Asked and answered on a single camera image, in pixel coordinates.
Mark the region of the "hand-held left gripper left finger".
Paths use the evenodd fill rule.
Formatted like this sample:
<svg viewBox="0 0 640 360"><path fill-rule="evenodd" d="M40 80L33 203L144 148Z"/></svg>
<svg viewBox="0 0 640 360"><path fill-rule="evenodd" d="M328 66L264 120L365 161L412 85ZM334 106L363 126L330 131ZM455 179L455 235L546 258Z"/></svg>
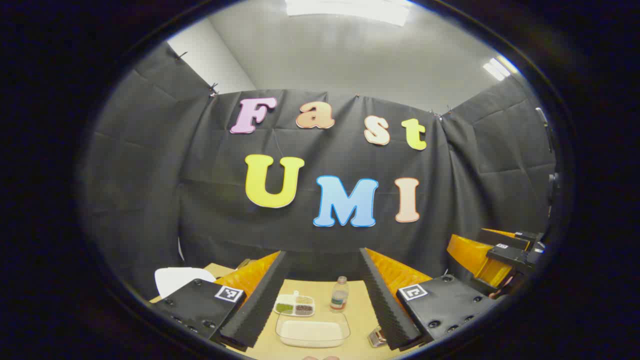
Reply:
<svg viewBox="0 0 640 360"><path fill-rule="evenodd" d="M290 269L277 251L214 282L194 279L151 307L172 324L234 349L254 347Z"/></svg>

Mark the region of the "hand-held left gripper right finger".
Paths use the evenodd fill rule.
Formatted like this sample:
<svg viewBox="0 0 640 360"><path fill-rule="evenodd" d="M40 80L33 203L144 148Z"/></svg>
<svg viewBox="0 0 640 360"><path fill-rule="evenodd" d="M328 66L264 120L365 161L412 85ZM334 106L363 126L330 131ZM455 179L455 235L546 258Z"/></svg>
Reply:
<svg viewBox="0 0 640 360"><path fill-rule="evenodd" d="M466 328L496 301L452 275L429 278L376 251L359 249L359 271L392 350L407 350Z"/></svg>

